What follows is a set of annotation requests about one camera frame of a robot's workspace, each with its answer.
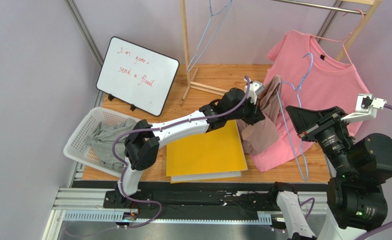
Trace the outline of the dusty pink printed t shirt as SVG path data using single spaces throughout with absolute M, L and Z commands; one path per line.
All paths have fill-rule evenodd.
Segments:
M 257 103 L 265 119 L 254 125 L 246 124 L 237 120 L 243 152 L 257 155 L 269 148 L 279 139 L 276 122 L 280 113 L 281 101 L 278 94 L 281 93 L 282 77 L 274 75 L 265 83 L 264 90 L 257 95 Z

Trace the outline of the light blue wire hanger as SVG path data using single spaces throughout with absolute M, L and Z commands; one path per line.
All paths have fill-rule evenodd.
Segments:
M 203 34 L 200 37 L 197 48 L 194 54 L 190 58 L 188 65 L 186 66 L 186 72 L 191 72 L 195 66 L 199 63 L 200 59 L 205 55 L 206 50 L 211 45 L 213 39 L 216 37 L 219 29 L 221 28 L 224 20 L 228 16 L 228 13 L 233 6 L 233 0 L 225 0 L 220 8 L 215 9 L 213 2 L 208 1 L 209 4 L 209 19 L 204 28 Z

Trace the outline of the grey t shirt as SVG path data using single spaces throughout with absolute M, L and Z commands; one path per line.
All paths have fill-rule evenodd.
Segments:
M 86 136 L 85 144 L 93 148 L 102 166 L 110 170 L 122 172 L 124 164 L 114 157 L 112 146 L 118 136 L 131 131 L 136 123 L 131 118 L 127 118 L 124 122 L 119 122 L 115 125 L 108 125 L 102 121 Z

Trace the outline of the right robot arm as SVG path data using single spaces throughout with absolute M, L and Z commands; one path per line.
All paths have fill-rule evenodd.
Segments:
M 326 191 L 326 219 L 314 234 L 300 208 L 296 191 L 276 183 L 276 203 L 282 211 L 289 239 L 365 240 L 392 228 L 385 222 L 388 206 L 382 185 L 392 178 L 392 138 L 372 133 L 358 142 L 347 125 L 375 118 L 376 111 L 363 107 L 346 114 L 339 107 L 309 110 L 288 106 L 287 113 L 303 141 L 316 142 L 336 171 Z

